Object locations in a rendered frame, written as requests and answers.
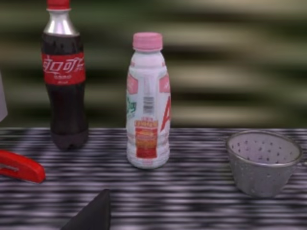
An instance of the pink cap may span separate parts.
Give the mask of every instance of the pink cap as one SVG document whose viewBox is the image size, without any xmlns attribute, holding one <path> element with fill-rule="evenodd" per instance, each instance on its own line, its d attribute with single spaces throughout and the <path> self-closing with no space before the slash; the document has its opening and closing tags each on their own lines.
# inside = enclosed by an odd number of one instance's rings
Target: pink cap
<svg viewBox="0 0 307 230">
<path fill-rule="evenodd" d="M 69 10 L 70 0 L 47 0 L 48 10 Z"/>
<path fill-rule="evenodd" d="M 163 48 L 162 34 L 153 32 L 136 33 L 133 36 L 133 48 L 140 51 L 155 51 Z"/>
</svg>

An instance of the red handle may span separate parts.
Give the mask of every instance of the red handle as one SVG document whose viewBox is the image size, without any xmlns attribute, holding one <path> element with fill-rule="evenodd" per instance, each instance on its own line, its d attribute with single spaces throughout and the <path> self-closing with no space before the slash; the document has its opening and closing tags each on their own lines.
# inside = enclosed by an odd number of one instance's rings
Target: red handle
<svg viewBox="0 0 307 230">
<path fill-rule="evenodd" d="M 12 152 L 0 150 L 0 164 L 5 167 L 0 168 L 0 175 L 35 183 L 42 183 L 46 178 L 45 169 L 41 164 Z"/>
</svg>

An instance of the white object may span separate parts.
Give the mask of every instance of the white object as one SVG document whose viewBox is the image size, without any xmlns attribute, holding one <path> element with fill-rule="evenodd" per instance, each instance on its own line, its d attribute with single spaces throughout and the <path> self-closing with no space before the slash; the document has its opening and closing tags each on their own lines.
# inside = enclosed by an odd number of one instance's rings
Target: white object
<svg viewBox="0 0 307 230">
<path fill-rule="evenodd" d="M 138 168 L 153 169 L 169 159 L 171 94 L 162 35 L 134 35 L 127 79 L 127 158 Z"/>
<path fill-rule="evenodd" d="M 5 102 L 5 94 L 2 84 L 2 77 L 0 73 L 0 121 L 2 121 L 8 115 L 8 110 Z"/>
</svg>

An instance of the blurred green background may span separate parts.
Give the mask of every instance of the blurred green background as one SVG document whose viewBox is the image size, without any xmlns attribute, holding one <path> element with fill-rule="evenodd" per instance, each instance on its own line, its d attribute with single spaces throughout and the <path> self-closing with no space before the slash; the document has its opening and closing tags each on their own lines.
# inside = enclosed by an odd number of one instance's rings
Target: blurred green background
<svg viewBox="0 0 307 230">
<path fill-rule="evenodd" d="M 172 127 L 307 127 L 306 0 L 72 0 L 91 127 L 124 127 L 133 33 L 164 35 Z M 2 127 L 47 127 L 45 0 L 0 1 Z"/>
</svg>

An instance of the striped tablecloth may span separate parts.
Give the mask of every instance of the striped tablecloth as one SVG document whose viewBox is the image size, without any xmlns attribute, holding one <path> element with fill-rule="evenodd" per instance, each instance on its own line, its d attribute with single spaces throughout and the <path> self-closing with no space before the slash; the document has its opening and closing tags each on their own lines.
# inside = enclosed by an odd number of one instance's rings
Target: striped tablecloth
<svg viewBox="0 0 307 230">
<path fill-rule="evenodd" d="M 124 129 L 92 129 L 81 150 L 61 152 L 48 129 L 0 129 L 0 149 L 40 162 L 43 184 L 0 177 L 0 230 L 57 230 L 111 189 L 112 230 L 306 230 L 307 168 L 275 199 L 233 182 L 224 138 L 241 129 L 173 129 L 171 158 L 144 171 L 126 160 Z M 274 130 L 307 148 L 307 130 Z"/>
</svg>

